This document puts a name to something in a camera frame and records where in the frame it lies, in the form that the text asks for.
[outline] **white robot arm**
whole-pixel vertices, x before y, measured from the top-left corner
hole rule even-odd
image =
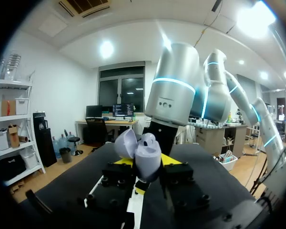
[[[159,60],[145,114],[152,118],[152,123],[172,128],[187,125],[189,114],[222,122],[228,117],[233,99],[248,126],[260,122],[268,173],[286,168],[286,158],[281,155],[282,140],[265,103],[261,98],[249,103],[239,82],[225,70],[225,60],[226,56],[215,50],[204,62],[203,73],[196,49],[189,44],[173,43]],[[281,177],[262,177],[261,181],[280,196],[286,188],[286,171]]]

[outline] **black table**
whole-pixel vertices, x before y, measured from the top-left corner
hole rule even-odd
[[[236,178],[201,146],[196,144],[174,145],[170,157],[188,162],[194,170],[194,178],[202,191],[211,196],[210,207],[193,214],[192,226],[201,227],[204,222],[228,211],[246,199],[254,199]],[[51,209],[64,206],[67,201],[76,202],[76,198],[85,198],[102,175],[102,168],[108,162],[119,160],[108,143],[87,156],[61,174],[36,195]],[[25,200],[20,205],[32,217],[37,212]],[[159,180],[153,182],[144,195],[142,210],[142,229],[173,228],[171,215],[163,198]]]

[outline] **bin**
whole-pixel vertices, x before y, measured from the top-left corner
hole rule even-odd
[[[16,115],[26,115],[28,113],[29,99],[16,98]]]
[[[59,153],[61,155],[62,161],[67,164],[72,161],[70,148],[61,148],[59,149]]]
[[[222,164],[223,167],[225,167],[226,170],[228,170],[228,171],[231,171],[231,170],[233,169],[233,167],[234,167],[236,161],[238,160],[237,157],[235,157],[234,155],[232,155],[232,156],[233,156],[233,160],[232,160],[232,161],[229,161],[229,162],[226,162],[226,163],[222,163],[222,162],[218,161],[218,162],[219,162],[220,164]]]
[[[0,150],[5,150],[9,148],[7,129],[0,130]]]
[[[34,168],[38,165],[36,153],[33,150],[29,148],[23,149],[20,151],[20,155],[24,160],[27,169]]]

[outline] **storage box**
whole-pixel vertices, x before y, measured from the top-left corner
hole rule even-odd
[[[29,99],[17,98],[16,101],[16,115],[26,115],[28,113]]]
[[[5,150],[9,148],[7,129],[0,130],[0,150]]]
[[[35,166],[38,165],[36,153],[33,150],[25,148],[20,151],[20,155],[24,160],[27,169],[34,168]]]
[[[2,100],[1,116],[16,115],[16,100]]]
[[[9,136],[11,147],[17,148],[19,146],[17,125],[9,125]]]
[[[232,156],[233,156],[233,161],[230,161],[230,162],[227,162],[227,163],[221,163],[220,161],[218,161],[218,162],[219,162],[220,164],[222,164],[223,167],[225,167],[226,170],[228,170],[228,171],[231,171],[231,170],[233,169],[233,167],[234,167],[234,165],[235,165],[235,162],[238,160],[237,157],[235,157],[234,155],[232,155]]]
[[[20,155],[0,160],[0,176],[3,180],[10,180],[25,171],[25,163]]]

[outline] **computer monitor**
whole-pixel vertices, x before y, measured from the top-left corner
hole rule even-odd
[[[114,104],[113,117],[133,117],[133,104]]]
[[[102,116],[102,105],[86,106],[86,117],[98,118]]]

